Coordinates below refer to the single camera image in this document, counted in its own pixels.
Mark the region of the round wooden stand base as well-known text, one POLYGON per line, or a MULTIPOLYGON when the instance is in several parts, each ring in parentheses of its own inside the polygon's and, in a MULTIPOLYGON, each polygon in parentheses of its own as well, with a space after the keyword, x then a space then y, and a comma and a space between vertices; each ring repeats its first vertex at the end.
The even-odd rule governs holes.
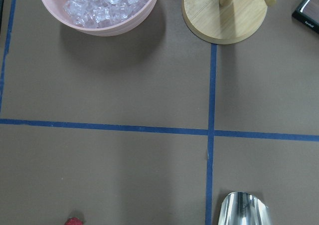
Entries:
POLYGON ((182 0, 187 27, 215 44, 234 44, 253 35, 276 0, 182 0))

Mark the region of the red strawberry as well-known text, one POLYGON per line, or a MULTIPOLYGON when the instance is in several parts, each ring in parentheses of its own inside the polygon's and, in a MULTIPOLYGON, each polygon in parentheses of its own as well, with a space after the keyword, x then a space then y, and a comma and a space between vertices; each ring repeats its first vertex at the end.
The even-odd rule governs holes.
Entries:
POLYGON ((70 217, 64 223, 64 225, 83 225, 83 224, 84 224, 84 222, 77 217, 70 217))

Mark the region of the black framed tray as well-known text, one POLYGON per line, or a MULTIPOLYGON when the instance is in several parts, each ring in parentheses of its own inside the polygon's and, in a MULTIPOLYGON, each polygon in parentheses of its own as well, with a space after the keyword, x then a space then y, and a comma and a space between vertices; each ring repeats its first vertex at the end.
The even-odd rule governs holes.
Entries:
POLYGON ((302 0, 293 11, 292 17, 319 33, 319 0, 302 0))

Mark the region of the steel scoop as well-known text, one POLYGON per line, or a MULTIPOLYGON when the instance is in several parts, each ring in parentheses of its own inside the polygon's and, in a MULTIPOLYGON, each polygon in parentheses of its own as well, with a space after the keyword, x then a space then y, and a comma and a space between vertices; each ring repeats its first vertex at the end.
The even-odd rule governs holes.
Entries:
POLYGON ((256 196, 231 192, 221 204, 219 225, 271 225, 270 210, 256 196))

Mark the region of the pink bowl of ice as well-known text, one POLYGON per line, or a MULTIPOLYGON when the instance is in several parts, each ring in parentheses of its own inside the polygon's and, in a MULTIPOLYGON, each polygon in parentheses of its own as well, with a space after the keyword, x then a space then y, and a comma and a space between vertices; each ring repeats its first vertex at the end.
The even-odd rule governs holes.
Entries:
POLYGON ((141 24, 157 0, 42 0, 58 21, 80 32, 114 36, 141 24))

